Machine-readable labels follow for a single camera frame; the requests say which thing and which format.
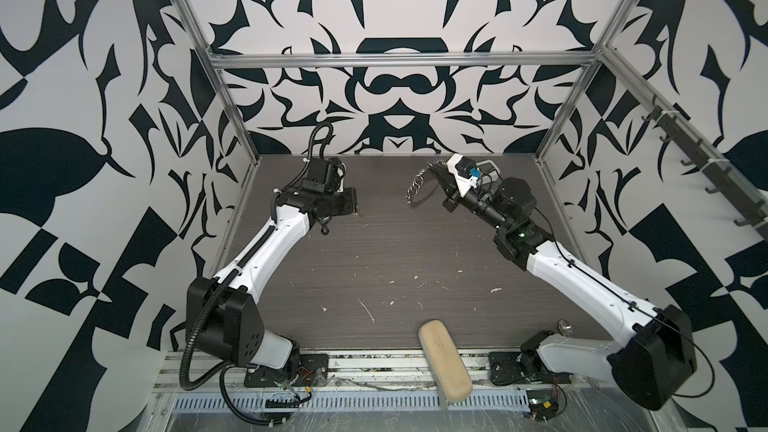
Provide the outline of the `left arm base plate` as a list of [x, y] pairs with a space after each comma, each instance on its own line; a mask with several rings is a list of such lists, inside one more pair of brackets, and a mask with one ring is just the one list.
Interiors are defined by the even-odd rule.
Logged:
[[277, 387], [287, 382], [292, 386], [311, 386], [316, 380], [324, 380], [329, 369], [329, 355], [325, 353], [304, 353], [293, 355], [282, 369], [260, 366], [248, 369], [244, 379], [246, 388]]

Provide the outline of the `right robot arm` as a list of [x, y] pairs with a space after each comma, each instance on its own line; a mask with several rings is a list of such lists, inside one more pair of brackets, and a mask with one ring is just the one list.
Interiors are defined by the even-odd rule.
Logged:
[[553, 286], [609, 334], [600, 342], [539, 333], [526, 346], [547, 371], [608, 382], [653, 411], [694, 375], [690, 318], [674, 305], [660, 308], [622, 289], [568, 252], [548, 227], [532, 220], [537, 201], [524, 180], [507, 178], [488, 191], [475, 176], [442, 169], [433, 174], [448, 211], [462, 206], [492, 226], [506, 260]]

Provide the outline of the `beige glasses case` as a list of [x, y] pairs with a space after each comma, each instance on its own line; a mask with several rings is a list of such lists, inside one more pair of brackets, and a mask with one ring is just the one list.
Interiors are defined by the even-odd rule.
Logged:
[[442, 397], [460, 402], [473, 391], [473, 382], [458, 349], [440, 320], [424, 323], [418, 332], [425, 359]]

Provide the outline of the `small silver knob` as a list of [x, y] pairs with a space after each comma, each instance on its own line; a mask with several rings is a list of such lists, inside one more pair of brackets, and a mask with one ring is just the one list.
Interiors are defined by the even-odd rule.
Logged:
[[568, 322], [565, 319], [560, 319], [557, 323], [558, 332], [560, 335], [564, 337], [572, 337], [573, 336], [573, 326], [570, 322]]

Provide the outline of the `small circuit board left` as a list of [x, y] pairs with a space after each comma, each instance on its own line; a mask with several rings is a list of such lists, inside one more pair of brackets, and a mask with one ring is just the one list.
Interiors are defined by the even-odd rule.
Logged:
[[303, 404], [309, 402], [313, 398], [313, 393], [310, 388], [305, 390], [303, 396], [293, 394], [274, 394], [272, 397], [267, 398], [264, 402], [265, 409], [296, 409], [300, 408]]

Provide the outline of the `metal plate with keyrings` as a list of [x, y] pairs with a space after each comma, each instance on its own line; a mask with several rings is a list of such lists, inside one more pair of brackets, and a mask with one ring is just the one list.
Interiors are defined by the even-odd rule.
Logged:
[[421, 204], [417, 199], [419, 192], [427, 183], [435, 181], [437, 179], [437, 172], [442, 171], [444, 168], [445, 162], [437, 160], [428, 163], [425, 168], [416, 173], [405, 193], [406, 203], [409, 207], [416, 208]]

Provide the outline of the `small circuit board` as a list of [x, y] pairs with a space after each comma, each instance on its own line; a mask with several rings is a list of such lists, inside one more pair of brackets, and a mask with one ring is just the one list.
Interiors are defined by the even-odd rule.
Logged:
[[267, 398], [264, 402], [265, 409], [296, 409], [300, 408], [303, 404], [309, 402], [313, 398], [313, 393], [310, 388], [305, 390], [303, 396], [293, 394], [274, 394], [272, 397]]
[[555, 387], [548, 395], [542, 395], [542, 391], [531, 391], [528, 394], [528, 407], [528, 418], [535, 422], [547, 423], [566, 411], [568, 396], [560, 387]]

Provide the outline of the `black wall hook rail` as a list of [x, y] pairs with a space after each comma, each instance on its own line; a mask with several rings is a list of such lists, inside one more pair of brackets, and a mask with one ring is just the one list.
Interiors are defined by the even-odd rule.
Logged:
[[722, 195], [740, 214], [734, 220], [737, 227], [752, 228], [767, 241], [767, 197], [747, 177], [700, 133], [685, 116], [674, 108], [666, 108], [654, 94], [652, 109], [644, 122], [652, 121], [664, 132], [663, 143], [674, 143], [686, 156], [683, 167], [695, 169], [710, 182], [705, 191]]

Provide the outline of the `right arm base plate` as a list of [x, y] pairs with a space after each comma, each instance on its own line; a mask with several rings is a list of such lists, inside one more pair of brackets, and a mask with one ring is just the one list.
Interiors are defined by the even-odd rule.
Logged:
[[553, 373], [531, 351], [501, 352], [488, 354], [489, 380], [495, 386], [516, 384], [570, 384], [567, 373]]

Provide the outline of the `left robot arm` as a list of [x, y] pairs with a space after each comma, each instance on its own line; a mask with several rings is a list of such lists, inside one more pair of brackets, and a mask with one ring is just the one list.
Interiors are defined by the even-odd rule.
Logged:
[[258, 303], [290, 250], [318, 224], [323, 234], [337, 216], [357, 211], [356, 189], [346, 187], [337, 157], [311, 158], [298, 179], [274, 192], [270, 217], [241, 251], [213, 277], [187, 289], [185, 356], [201, 351], [227, 364], [281, 369], [297, 348], [266, 329]]

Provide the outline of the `small circuit board right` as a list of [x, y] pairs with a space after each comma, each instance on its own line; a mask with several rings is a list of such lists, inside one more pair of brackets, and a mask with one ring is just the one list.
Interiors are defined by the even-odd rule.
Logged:
[[535, 422], [547, 423], [566, 411], [568, 396], [560, 387], [555, 387], [548, 395], [542, 395], [542, 391], [531, 391], [528, 394], [528, 407], [528, 418]]

